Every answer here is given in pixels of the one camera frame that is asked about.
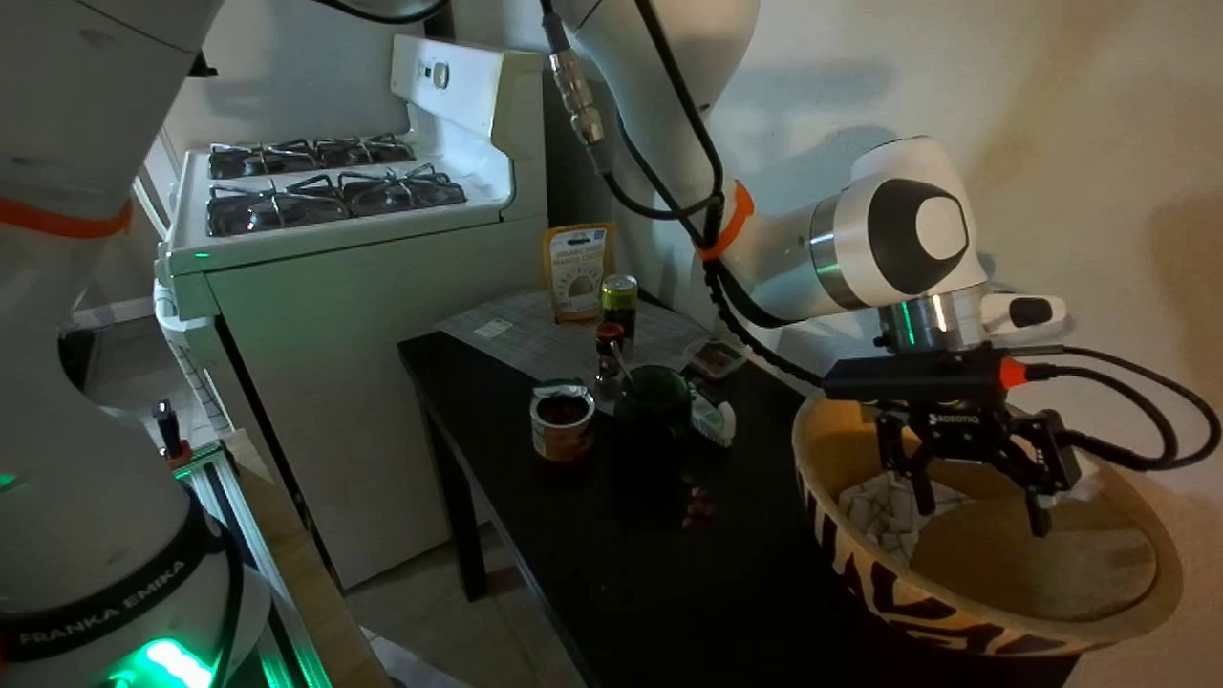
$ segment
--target white oven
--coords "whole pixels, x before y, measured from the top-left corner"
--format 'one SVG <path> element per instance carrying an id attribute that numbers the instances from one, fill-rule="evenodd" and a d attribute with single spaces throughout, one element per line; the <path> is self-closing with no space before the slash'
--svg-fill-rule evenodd
<path id="1" fill-rule="evenodd" d="M 352 589 L 446 537 L 396 338 L 539 281 L 541 59 L 392 40 L 404 135 L 219 140 L 185 159 L 169 338 Z"/>

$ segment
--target wooden bowl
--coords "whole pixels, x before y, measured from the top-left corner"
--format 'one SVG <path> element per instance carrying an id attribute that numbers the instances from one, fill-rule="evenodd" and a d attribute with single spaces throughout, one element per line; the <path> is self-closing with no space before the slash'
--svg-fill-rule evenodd
<path id="1" fill-rule="evenodd" d="M 1060 657 L 1147 634 L 1180 598 L 1173 537 L 1108 465 L 1050 507 L 1034 537 L 1019 488 L 989 465 L 934 461 L 968 499 L 921 523 L 917 547 L 882 551 L 836 496 L 879 479 L 876 424 L 855 402 L 805 402 L 795 465 L 814 537 L 847 593 L 908 637 L 987 657 Z"/>

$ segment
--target wall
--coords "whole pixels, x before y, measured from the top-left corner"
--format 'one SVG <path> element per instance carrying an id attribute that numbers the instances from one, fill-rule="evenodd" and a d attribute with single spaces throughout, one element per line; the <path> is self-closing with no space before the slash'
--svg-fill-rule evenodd
<path id="1" fill-rule="evenodd" d="M 512 6 L 466 14 L 457 35 L 541 44 L 534 0 Z M 1066 338 L 1149 361 L 1223 410 L 1218 28 L 1212 0 L 764 0 L 712 124 L 767 224 L 801 224 L 866 145 L 935 135 L 968 175 L 1003 281 L 1070 299 Z M 550 151 L 554 200 L 581 178 L 581 203 L 604 214 L 569 151 Z M 668 254 L 666 291 L 708 313 L 679 242 L 650 242 Z M 1149 451 L 1147 424 L 1085 384 L 1045 402 Z M 1194 411 L 1170 410 L 1203 434 Z M 1186 598 L 1155 634 L 1088 653 L 1070 684 L 1218 684 L 1223 454 L 1139 486 L 1180 547 Z"/>

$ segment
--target black wire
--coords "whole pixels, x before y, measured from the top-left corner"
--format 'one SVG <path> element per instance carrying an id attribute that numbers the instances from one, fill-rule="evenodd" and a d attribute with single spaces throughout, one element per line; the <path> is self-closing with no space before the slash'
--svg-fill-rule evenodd
<path id="1" fill-rule="evenodd" d="M 102 11 L 102 6 L 96 6 L 96 3 L 89 3 L 89 0 L 78 0 L 78 3 L 79 3 L 79 6 L 89 6 L 90 14 L 101 14 L 101 17 L 116 24 L 116 28 L 124 28 L 124 30 L 129 30 L 129 35 L 147 38 L 147 40 L 153 40 L 153 44 L 166 44 L 166 48 L 173 48 L 173 54 L 195 54 L 195 48 L 185 48 L 185 44 L 177 44 L 173 38 L 159 38 L 159 35 L 153 35 L 153 30 L 141 30 L 136 24 L 127 24 L 124 14 Z"/>
<path id="2" fill-rule="evenodd" d="M 685 220 L 685 219 L 692 219 L 692 214 L 701 214 L 701 211 L 712 211 L 712 207 L 720 203 L 720 193 L 708 193 L 708 200 L 701 200 L 701 203 L 692 203 L 692 207 L 657 211 L 657 207 L 647 207 L 647 203 L 632 200 L 632 193 L 617 183 L 612 173 L 604 173 L 604 183 L 606 183 L 606 192 L 617 193 L 618 207 L 628 207 L 628 211 L 633 211 L 633 214 L 643 214 L 643 219 L 660 219 L 660 220 Z"/>
<path id="3" fill-rule="evenodd" d="M 660 24 L 657 24 L 657 14 L 652 14 L 652 3 L 650 3 L 650 0 L 640 0 L 640 14 L 643 14 L 647 35 L 650 35 L 650 40 L 652 40 L 652 54 L 657 54 L 657 59 L 660 59 L 660 68 L 666 68 L 666 81 L 674 82 L 674 91 L 678 91 L 678 99 L 679 99 L 679 112 L 685 112 L 685 117 L 687 117 L 687 124 L 692 124 L 692 135 L 697 135 L 697 140 L 701 140 L 712 173 L 715 173 L 715 183 L 712 183 L 712 193 L 708 193 L 708 200 L 720 200 L 720 193 L 722 193 L 722 158 L 720 158 L 720 145 L 715 145 L 712 131 L 708 131 L 705 117 L 701 117 L 701 107 L 697 107 L 697 99 L 692 99 L 692 91 L 687 91 L 687 81 L 685 81 L 685 71 L 679 71 L 679 59 L 678 59 L 668 38 L 666 38 L 666 30 L 660 30 Z"/>
<path id="4" fill-rule="evenodd" d="M 345 3 L 345 0 L 316 0 L 316 3 L 326 3 L 326 6 L 334 6 L 334 11 L 345 11 L 345 14 L 357 14 L 357 17 L 368 17 L 368 24 L 426 24 L 426 17 L 432 17 L 437 11 L 442 11 L 450 0 L 437 0 L 437 3 L 427 3 L 426 11 L 412 11 L 412 14 L 375 14 L 375 11 L 359 11 L 359 6 L 352 6 L 352 3 Z"/>
<path id="5" fill-rule="evenodd" d="M 226 551 L 226 573 L 228 573 L 228 589 L 226 589 L 226 610 L 223 610 L 223 630 L 219 630 L 219 661 L 213 661 L 213 680 L 226 680 L 228 661 L 232 661 L 232 645 L 238 645 L 238 610 L 240 610 L 240 593 L 243 593 L 243 573 L 240 573 L 240 555 L 232 535 L 223 526 L 223 551 Z"/>
<path id="6" fill-rule="evenodd" d="M 1099 359 L 1099 361 L 1122 366 L 1122 370 L 1133 370 L 1133 375 L 1139 375 L 1147 380 L 1157 380 L 1170 393 L 1186 398 L 1208 424 L 1208 438 L 1196 451 L 1177 454 L 1177 433 L 1173 433 L 1173 424 L 1164 421 L 1164 411 L 1149 398 L 1144 398 L 1139 388 L 1122 384 L 1120 378 L 1088 370 L 1088 366 L 1048 366 L 1050 375 L 1092 378 L 1092 380 L 1122 393 L 1126 402 L 1136 402 L 1157 424 L 1157 433 L 1164 438 L 1164 451 L 1157 458 L 1136 454 L 1136 451 L 1116 445 L 1116 442 L 1108 442 L 1099 434 L 1088 434 L 1088 433 L 1066 433 L 1066 438 L 1074 438 L 1078 445 L 1085 445 L 1085 451 L 1092 451 L 1092 454 L 1099 454 L 1108 461 L 1120 461 L 1120 465 L 1133 465 L 1133 471 L 1180 471 L 1190 461 L 1208 458 L 1218 445 L 1218 434 L 1223 434 L 1218 411 L 1201 393 L 1194 393 L 1190 384 L 1180 384 L 1180 380 L 1173 380 L 1173 378 L 1164 378 L 1164 375 L 1157 375 L 1149 366 L 1139 366 L 1133 359 L 1120 359 L 1120 354 L 1108 354 L 1108 351 L 1097 351 L 1097 346 L 1074 346 L 1074 345 L 1013 346 L 1009 354 L 1082 354 L 1082 359 Z"/>
<path id="7" fill-rule="evenodd" d="M 633 145 L 632 145 L 632 151 L 640 158 L 640 168 L 647 173 L 647 178 L 652 183 L 652 192 L 660 193 L 660 203 L 678 207 L 674 192 L 657 178 L 657 168 L 652 168 Z M 692 245 L 705 245 L 692 219 L 679 219 L 679 224 L 687 228 Z M 780 370 L 789 370 L 789 375 L 795 375 L 795 378 L 801 378 L 801 380 L 812 380 L 812 384 L 822 384 L 822 378 L 817 378 L 814 370 L 805 370 L 805 366 L 777 354 L 773 346 L 764 346 L 764 345 L 736 319 L 736 313 L 734 313 L 730 300 L 736 300 L 743 309 L 757 309 L 757 313 L 753 313 L 757 324 L 780 324 L 780 319 L 773 319 L 773 317 L 736 285 L 736 279 L 730 273 L 730 267 L 725 267 L 722 261 L 701 261 L 701 267 L 705 267 L 705 281 L 708 281 L 708 291 L 712 291 L 712 300 L 715 300 L 720 319 L 722 319 L 745 346 L 753 346 L 764 361 L 773 361 L 773 366 L 780 366 Z"/>

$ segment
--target small cup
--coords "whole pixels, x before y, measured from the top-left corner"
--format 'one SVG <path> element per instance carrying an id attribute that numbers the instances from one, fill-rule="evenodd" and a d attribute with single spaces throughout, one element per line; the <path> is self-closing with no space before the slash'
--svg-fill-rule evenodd
<path id="1" fill-rule="evenodd" d="M 592 434 L 596 398 L 577 380 L 534 384 L 531 442 L 548 461 L 577 461 Z"/>

